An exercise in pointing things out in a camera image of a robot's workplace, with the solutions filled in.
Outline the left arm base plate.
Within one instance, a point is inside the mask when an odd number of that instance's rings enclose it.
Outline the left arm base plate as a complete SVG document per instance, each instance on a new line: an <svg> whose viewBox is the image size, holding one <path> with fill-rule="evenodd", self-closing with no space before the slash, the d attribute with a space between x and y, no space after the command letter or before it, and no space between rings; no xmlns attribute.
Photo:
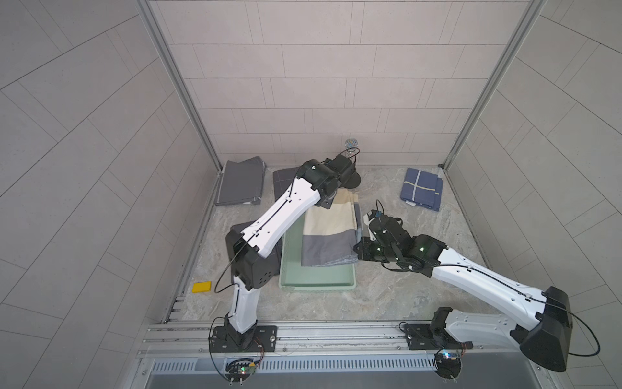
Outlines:
<svg viewBox="0 0 622 389"><path fill-rule="evenodd" d="M277 326L251 327L241 333L231 325L216 327L209 337L209 351L212 353L259 353L275 351L278 335Z"/></svg>

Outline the dark grey checked pillowcase back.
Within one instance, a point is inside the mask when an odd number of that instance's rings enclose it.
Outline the dark grey checked pillowcase back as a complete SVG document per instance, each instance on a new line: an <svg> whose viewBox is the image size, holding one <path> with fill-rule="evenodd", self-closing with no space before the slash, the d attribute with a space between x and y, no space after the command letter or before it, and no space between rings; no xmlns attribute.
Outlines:
<svg viewBox="0 0 622 389"><path fill-rule="evenodd" d="M298 167L275 170L272 174L275 200L278 200L291 186L296 178Z"/></svg>

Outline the blue pillowcase with stripes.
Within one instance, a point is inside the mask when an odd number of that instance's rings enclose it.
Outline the blue pillowcase with stripes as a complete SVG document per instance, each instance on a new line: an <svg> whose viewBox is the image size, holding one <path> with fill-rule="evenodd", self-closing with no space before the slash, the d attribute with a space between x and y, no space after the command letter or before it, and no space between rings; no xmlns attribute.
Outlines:
<svg viewBox="0 0 622 389"><path fill-rule="evenodd" d="M403 180L400 199L411 206L440 211L443 179L434 173L408 168Z"/></svg>

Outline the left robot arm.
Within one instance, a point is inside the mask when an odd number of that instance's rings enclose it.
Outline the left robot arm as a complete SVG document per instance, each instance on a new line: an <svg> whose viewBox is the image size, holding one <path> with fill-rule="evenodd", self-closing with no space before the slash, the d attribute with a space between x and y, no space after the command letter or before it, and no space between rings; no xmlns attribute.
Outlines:
<svg viewBox="0 0 622 389"><path fill-rule="evenodd" d="M233 302L225 318L225 329L236 345L247 348L253 342L260 288L278 269L268 256L280 238L308 209L329 209L338 189L352 189L360 182L355 157L340 153L322 162L308 160L298 168L282 196L256 222L240 233L228 233Z"/></svg>

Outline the beige grey striped pillowcase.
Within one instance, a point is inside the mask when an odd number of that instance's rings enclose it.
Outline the beige grey striped pillowcase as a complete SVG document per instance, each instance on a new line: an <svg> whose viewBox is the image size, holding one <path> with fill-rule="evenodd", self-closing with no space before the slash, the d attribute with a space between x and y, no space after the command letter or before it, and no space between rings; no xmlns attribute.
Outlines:
<svg viewBox="0 0 622 389"><path fill-rule="evenodd" d="M330 209L311 207L305 213L302 267L332 267L358 261L354 246L362 238L359 196L338 189Z"/></svg>

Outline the green plastic basket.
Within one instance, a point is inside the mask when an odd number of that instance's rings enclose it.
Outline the green plastic basket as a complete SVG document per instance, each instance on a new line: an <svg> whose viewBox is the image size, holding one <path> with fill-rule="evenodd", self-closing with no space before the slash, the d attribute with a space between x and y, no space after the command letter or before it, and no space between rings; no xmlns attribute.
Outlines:
<svg viewBox="0 0 622 389"><path fill-rule="evenodd" d="M353 290L353 247L360 237L356 203L311 207L284 235L279 287L289 293Z"/></svg>

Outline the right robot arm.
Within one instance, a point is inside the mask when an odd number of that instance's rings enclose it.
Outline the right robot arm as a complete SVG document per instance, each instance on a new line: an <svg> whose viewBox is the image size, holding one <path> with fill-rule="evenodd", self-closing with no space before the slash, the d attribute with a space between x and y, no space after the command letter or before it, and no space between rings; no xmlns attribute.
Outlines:
<svg viewBox="0 0 622 389"><path fill-rule="evenodd" d="M519 349L545 369L568 366L573 319L570 298L554 286L543 291L483 267L429 235L411 236L402 220L379 210L364 215L369 236L355 246L362 261L395 272L413 272L458 287L500 311L499 316L468 314L449 308L434 319L442 335L458 343L482 342Z"/></svg>

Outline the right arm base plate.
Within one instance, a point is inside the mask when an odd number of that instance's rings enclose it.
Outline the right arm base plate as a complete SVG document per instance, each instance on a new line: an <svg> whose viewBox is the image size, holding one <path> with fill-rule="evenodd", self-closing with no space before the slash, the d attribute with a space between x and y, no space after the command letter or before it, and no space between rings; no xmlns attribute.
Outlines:
<svg viewBox="0 0 622 389"><path fill-rule="evenodd" d="M398 328L405 336L410 351L454 349L465 352L473 349L472 342L459 342L437 325L401 322Z"/></svg>

